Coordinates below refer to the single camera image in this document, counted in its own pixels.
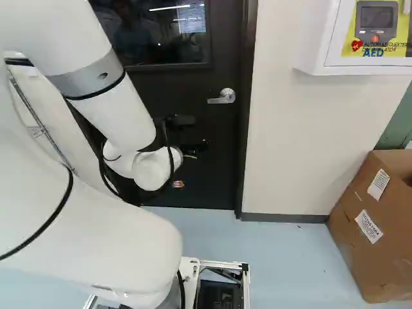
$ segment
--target black cable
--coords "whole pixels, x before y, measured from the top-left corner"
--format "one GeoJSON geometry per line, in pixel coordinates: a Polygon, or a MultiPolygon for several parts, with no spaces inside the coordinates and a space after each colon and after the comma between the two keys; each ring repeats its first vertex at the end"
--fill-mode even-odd
{"type": "Polygon", "coordinates": [[[183,284],[182,274],[180,270],[178,270],[178,280],[179,280],[179,287],[180,287],[180,309],[186,309],[186,295],[185,295],[185,286],[183,284]]]}
{"type": "Polygon", "coordinates": [[[67,171],[69,173],[69,183],[67,184],[66,192],[64,193],[62,200],[60,201],[57,208],[54,210],[51,216],[46,220],[46,222],[44,222],[42,226],[34,232],[33,235],[31,235],[29,238],[27,238],[24,242],[22,242],[20,245],[18,245],[14,249],[8,251],[5,254],[2,254],[0,256],[0,261],[3,259],[9,258],[10,256],[18,253],[20,250],[24,249],[29,244],[31,244],[33,241],[35,241],[54,222],[57,216],[61,213],[61,211],[63,210],[63,207],[65,206],[66,202],[69,199],[71,189],[73,188],[73,173],[68,168],[67,168],[67,171]]]}
{"type": "Polygon", "coordinates": [[[106,179],[106,163],[104,163],[103,160],[99,159],[98,160],[98,171],[100,172],[100,177],[102,178],[102,181],[104,183],[104,185],[109,189],[110,192],[112,192],[115,196],[121,198],[123,200],[123,198],[119,195],[119,193],[117,193],[115,190],[113,190],[113,188],[110,186],[110,184],[108,183],[108,180],[106,179]]]}
{"type": "Polygon", "coordinates": [[[163,136],[165,138],[165,145],[167,147],[167,152],[169,153],[169,162],[170,162],[170,175],[169,175],[169,179],[166,183],[170,183],[170,181],[171,181],[171,179],[174,175],[174,160],[173,160],[172,149],[171,149],[170,143],[169,143],[169,137],[167,136],[166,119],[163,119],[163,121],[162,121],[162,131],[163,131],[163,136]]]}

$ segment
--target cardboard box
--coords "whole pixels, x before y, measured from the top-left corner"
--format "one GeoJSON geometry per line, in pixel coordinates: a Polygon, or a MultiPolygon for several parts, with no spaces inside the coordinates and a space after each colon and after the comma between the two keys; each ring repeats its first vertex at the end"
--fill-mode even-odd
{"type": "Polygon", "coordinates": [[[329,230],[369,303],[412,299],[412,150],[371,151],[329,230]]]}

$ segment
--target wall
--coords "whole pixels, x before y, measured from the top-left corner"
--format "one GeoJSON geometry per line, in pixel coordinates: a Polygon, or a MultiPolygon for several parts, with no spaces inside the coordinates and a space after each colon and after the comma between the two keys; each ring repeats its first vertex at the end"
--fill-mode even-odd
{"type": "Polygon", "coordinates": [[[259,0],[243,212],[329,214],[411,80],[293,70],[303,1],[259,0]]]}

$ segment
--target door frame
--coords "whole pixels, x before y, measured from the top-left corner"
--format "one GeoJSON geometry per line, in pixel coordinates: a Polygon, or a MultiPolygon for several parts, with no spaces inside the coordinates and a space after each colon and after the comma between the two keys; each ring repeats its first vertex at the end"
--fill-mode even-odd
{"type": "Polygon", "coordinates": [[[247,138],[249,128],[250,97],[252,94],[252,76],[258,22],[258,0],[243,0],[243,15],[240,41],[240,105],[238,117],[238,164],[236,177],[236,201],[234,213],[241,219],[243,204],[243,185],[245,181],[247,138]]]}

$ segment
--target light blue floor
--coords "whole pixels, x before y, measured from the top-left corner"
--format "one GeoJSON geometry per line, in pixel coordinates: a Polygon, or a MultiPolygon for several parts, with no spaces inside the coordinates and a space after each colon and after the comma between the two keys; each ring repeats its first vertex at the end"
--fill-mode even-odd
{"type": "MultiPolygon", "coordinates": [[[[229,211],[149,210],[180,229],[186,256],[250,263],[252,309],[412,308],[366,304],[325,225],[242,222],[229,211]]],[[[88,296],[11,270],[0,270],[0,287],[1,308],[80,309],[88,296]]]]}

